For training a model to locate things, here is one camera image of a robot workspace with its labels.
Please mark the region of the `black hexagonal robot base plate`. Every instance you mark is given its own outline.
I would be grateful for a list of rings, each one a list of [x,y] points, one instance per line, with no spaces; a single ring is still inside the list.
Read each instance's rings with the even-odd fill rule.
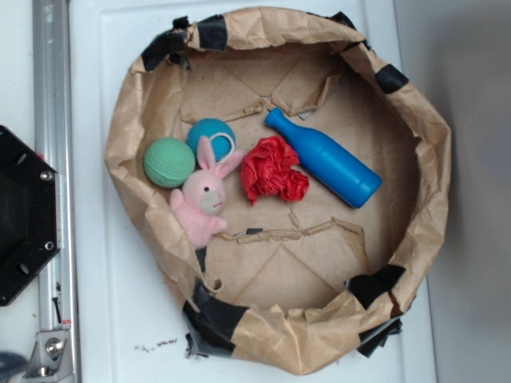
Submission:
[[[1,306],[10,305],[59,250],[57,173],[1,127]]]

